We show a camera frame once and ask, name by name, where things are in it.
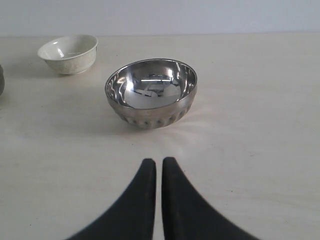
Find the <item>white table surface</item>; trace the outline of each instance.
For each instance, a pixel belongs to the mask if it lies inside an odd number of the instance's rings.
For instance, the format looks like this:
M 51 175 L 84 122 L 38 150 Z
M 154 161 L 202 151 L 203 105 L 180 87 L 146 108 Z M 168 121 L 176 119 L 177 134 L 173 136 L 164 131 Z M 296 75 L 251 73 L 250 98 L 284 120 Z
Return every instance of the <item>white table surface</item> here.
M 52 38 L 0 38 L 0 239 L 62 240 L 100 216 L 141 160 L 177 158 L 198 191 L 263 240 L 320 236 L 320 34 L 99 37 L 75 76 L 37 57 Z M 118 68 L 172 58 L 198 74 L 190 112 L 141 131 L 108 105 Z

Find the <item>stainless steel bowl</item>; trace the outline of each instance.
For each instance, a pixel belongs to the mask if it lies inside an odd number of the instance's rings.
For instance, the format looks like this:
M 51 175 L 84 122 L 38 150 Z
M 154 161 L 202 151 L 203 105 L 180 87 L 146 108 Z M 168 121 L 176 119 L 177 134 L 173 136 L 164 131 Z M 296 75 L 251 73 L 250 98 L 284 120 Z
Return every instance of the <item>stainless steel bowl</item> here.
M 197 92 L 197 74 L 172 59 L 147 59 L 112 74 L 105 94 L 114 111 L 129 124 L 143 129 L 168 126 L 190 109 Z

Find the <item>table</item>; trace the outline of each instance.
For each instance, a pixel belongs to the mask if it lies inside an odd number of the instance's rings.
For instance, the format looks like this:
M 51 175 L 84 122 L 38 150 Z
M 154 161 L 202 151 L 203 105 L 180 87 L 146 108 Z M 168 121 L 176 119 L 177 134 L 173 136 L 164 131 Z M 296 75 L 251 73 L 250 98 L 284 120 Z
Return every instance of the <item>table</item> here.
M 141 160 L 157 162 L 154 239 L 163 239 L 161 167 L 177 158 L 218 211 L 264 240 L 320 236 L 320 33 L 99 37 L 80 75 L 37 57 L 52 37 L 0 38 L 0 233 L 59 240 L 100 216 Z M 147 58 L 191 65 L 188 114 L 139 130 L 109 106 L 118 68 Z

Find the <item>wall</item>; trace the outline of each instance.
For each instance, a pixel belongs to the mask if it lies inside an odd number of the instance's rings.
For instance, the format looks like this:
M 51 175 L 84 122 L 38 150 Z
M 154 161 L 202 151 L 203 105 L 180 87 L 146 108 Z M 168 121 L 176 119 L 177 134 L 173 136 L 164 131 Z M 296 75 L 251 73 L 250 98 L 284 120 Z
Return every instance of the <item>wall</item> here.
M 320 31 L 319 0 L 5 0 L 0 37 Z

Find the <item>white ceramic bowl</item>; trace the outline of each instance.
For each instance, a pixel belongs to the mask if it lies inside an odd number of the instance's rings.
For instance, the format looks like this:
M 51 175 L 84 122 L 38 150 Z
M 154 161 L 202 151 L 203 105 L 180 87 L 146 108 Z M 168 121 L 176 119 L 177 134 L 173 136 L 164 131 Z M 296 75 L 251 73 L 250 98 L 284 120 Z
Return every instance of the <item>white ceramic bowl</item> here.
M 56 72 L 75 75 L 83 73 L 94 64 L 97 45 L 98 39 L 95 36 L 63 36 L 40 47 L 38 56 Z

